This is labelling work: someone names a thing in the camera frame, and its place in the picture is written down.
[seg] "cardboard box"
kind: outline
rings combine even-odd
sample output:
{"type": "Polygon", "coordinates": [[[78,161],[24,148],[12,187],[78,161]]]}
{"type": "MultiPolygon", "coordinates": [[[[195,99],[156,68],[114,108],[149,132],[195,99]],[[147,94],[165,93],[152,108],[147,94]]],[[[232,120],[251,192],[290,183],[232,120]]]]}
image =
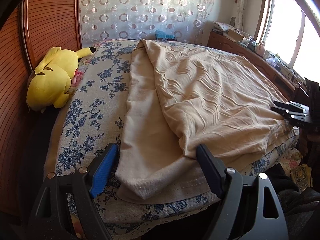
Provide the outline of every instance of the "cardboard box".
{"type": "Polygon", "coordinates": [[[236,33],[235,31],[232,31],[232,30],[228,31],[228,35],[229,35],[229,37],[233,38],[236,42],[239,41],[242,43],[243,41],[247,40],[244,36],[240,35],[239,33],[236,33]]]}

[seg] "plush toy tail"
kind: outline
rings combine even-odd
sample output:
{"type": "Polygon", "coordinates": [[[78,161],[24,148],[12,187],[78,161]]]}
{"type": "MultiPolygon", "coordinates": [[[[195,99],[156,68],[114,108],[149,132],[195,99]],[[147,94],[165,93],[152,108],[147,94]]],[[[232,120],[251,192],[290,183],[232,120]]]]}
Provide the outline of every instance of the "plush toy tail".
{"type": "Polygon", "coordinates": [[[78,58],[82,58],[82,57],[85,57],[85,56],[88,56],[92,53],[94,53],[96,51],[95,48],[83,48],[81,50],[78,50],[76,51],[76,54],[78,55],[78,58]]]}
{"type": "Polygon", "coordinates": [[[39,65],[35,68],[35,74],[39,74],[45,66],[47,66],[51,60],[53,60],[55,54],[61,50],[61,47],[53,47],[47,51],[43,60],[39,63],[39,65]]]}

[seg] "blue clamp pad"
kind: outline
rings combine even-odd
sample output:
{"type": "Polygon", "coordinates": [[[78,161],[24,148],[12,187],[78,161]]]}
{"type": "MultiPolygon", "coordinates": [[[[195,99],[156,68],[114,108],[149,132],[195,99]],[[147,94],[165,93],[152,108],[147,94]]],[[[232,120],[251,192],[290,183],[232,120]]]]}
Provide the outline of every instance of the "blue clamp pad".
{"type": "Polygon", "coordinates": [[[92,185],[89,194],[92,198],[96,198],[106,186],[117,153],[117,145],[108,144],[103,154],[90,163],[89,176],[92,177],[92,185]]]}

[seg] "beige blanket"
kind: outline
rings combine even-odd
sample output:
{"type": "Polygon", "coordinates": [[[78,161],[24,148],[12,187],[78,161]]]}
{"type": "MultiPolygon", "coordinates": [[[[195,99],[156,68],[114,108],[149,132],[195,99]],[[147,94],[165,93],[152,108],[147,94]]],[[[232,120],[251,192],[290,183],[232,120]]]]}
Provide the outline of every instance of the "beige blanket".
{"type": "Polygon", "coordinates": [[[132,52],[118,196],[165,203],[209,190],[197,164],[205,143],[237,170],[288,139],[271,111],[279,90],[248,60],[142,40],[132,52]]]}

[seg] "wooden cabinet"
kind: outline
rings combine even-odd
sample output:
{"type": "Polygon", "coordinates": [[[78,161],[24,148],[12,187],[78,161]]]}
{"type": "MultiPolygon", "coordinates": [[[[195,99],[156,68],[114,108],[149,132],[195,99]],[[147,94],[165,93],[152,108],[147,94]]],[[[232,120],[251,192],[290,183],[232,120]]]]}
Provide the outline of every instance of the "wooden cabinet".
{"type": "Polygon", "coordinates": [[[270,66],[258,54],[215,32],[210,33],[208,47],[245,57],[280,90],[287,100],[292,98],[295,87],[279,71],[270,66]]]}

